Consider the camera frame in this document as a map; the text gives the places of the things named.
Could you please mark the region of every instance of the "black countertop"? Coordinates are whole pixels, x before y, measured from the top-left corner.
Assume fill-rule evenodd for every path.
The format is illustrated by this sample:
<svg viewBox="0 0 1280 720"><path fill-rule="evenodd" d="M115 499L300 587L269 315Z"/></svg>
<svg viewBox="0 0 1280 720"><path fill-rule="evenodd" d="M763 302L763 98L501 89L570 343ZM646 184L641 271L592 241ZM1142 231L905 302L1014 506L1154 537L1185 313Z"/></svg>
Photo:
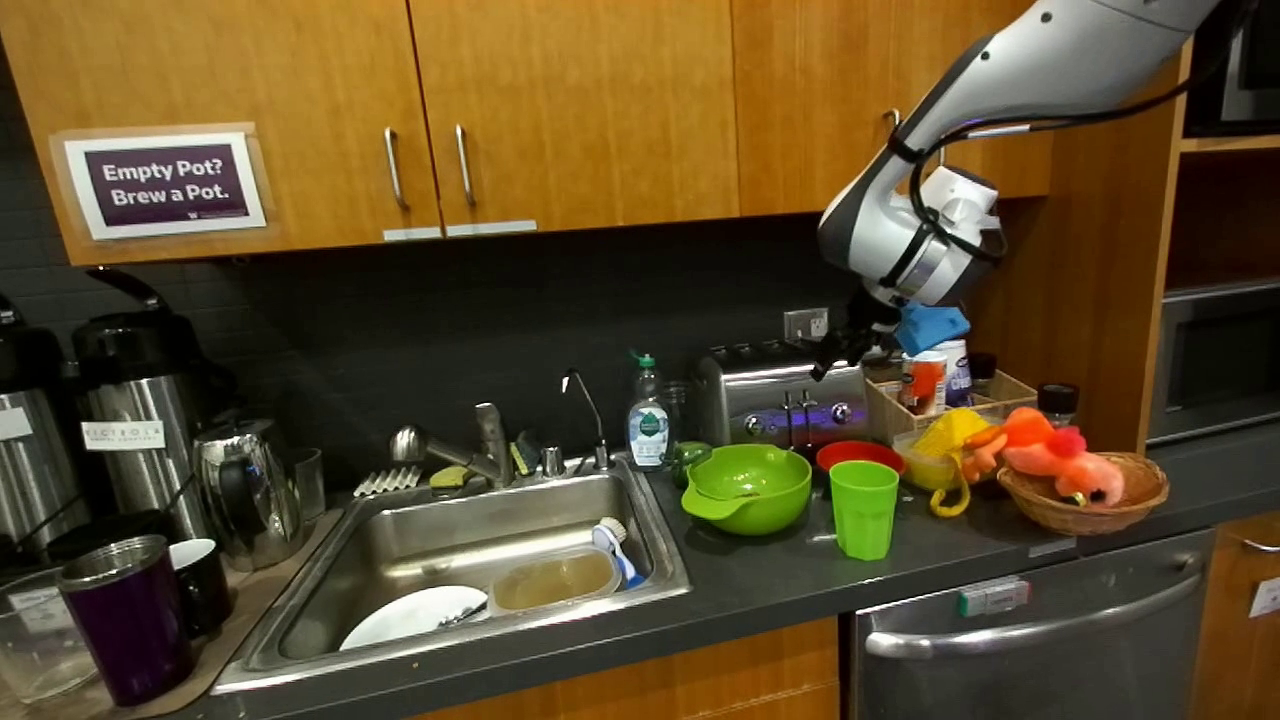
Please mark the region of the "black countertop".
<svg viewBox="0 0 1280 720"><path fill-rule="evenodd" d="M348 696L337 680L333 696L297 696L285 683L237 707L213 696L200 712L410 714L1280 506L1280 423L1185 441L1151 447L1151 455L1171 491L1165 506L1126 533L1096 538L1052 537L1022 521L998 487L977 491L960 521L935 521L927 496L905 491L890 552L875 562L838 554L825 496L782 537L737 538L686 521L675 504L680 487L668 477L646 477L680 542L690 578L686 597L407 655L405 663L415 680L395 686L360 680L351 686L362 690Z"/></svg>

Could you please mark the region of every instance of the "dishwasher handle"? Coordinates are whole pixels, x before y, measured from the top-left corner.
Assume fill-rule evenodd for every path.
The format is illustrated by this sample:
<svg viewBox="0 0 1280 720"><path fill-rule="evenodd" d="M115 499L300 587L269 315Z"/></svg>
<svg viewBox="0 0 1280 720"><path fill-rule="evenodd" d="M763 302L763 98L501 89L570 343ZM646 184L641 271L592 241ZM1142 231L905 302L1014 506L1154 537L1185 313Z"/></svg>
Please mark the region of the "dishwasher handle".
<svg viewBox="0 0 1280 720"><path fill-rule="evenodd" d="M930 635L930 630L866 630L863 653L866 655L882 655L882 658L996 655L996 653L1045 644L1045 638L1054 638L1054 635L1076 635L1076 630L1088 630L1088 629L1126 622L1126 621L1159 612L1165 603L1175 603L1187 593L1194 593L1200 562L1193 554L1178 554L1175 571L1178 571L1175 584L1168 584L1168 587L1159 587L1151 597L1138 597L1132 603L1106 603L1106 607L1096 607L1096 612L1060 614L1060 621L1045 621L1045 622L1004 622L1004 629L977 629L977 630L947 630L947 635Z"/></svg>

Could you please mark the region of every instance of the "white plate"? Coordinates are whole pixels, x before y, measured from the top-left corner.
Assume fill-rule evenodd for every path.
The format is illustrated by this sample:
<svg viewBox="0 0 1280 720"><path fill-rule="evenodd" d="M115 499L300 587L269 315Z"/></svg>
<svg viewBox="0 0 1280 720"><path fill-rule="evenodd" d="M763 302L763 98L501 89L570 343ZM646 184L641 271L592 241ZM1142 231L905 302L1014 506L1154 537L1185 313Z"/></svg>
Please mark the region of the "white plate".
<svg viewBox="0 0 1280 720"><path fill-rule="evenodd" d="M487 597L467 587L467 584L441 584L441 587L419 587L407 593L372 614L362 614L340 644L340 653L369 646L369 644L386 644L398 635L419 635L435 630L447 621L476 614L483 612Z"/></svg>

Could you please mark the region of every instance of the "kitchen sink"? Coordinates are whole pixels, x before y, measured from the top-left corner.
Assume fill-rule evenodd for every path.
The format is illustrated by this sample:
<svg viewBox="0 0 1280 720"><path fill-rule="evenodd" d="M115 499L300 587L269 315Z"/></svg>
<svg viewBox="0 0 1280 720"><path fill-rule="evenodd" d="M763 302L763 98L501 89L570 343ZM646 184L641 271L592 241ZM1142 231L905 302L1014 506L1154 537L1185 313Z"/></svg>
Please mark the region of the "kitchen sink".
<svg viewBox="0 0 1280 720"><path fill-rule="evenodd" d="M641 584L620 587L599 562L592 526L610 515ZM487 607L405 638L340 653L344 635L377 607L462 584ZM641 473L623 459L585 477L543 477L478 496L386 496L348 504L315 554L265 612L216 696L324 680L333 671L390 671L395 658L476 644L507 630L576 622L686 593L675 538Z"/></svg>

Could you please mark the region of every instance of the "dark backsplash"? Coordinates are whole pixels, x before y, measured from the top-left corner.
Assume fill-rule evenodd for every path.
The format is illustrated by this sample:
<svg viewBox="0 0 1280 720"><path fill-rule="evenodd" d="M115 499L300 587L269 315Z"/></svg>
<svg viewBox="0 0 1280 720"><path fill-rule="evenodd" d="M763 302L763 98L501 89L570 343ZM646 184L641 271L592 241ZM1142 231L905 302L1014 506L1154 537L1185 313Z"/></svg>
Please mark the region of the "dark backsplash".
<svg viewBox="0 0 1280 720"><path fill-rule="evenodd" d="M631 350L654 350L668 374L686 374L706 343L779 336L782 308L838 313L848 276L819 259L813 224L779 215L126 271L197 322L256 412L328 451L333 487L351 487L407 418L476 442L476 398L497 398L507 431L587 442L585 402L557 387L564 366L587 374L620 442ZM62 346L86 315L132 308L68 267L6 69L0 291Z"/></svg>

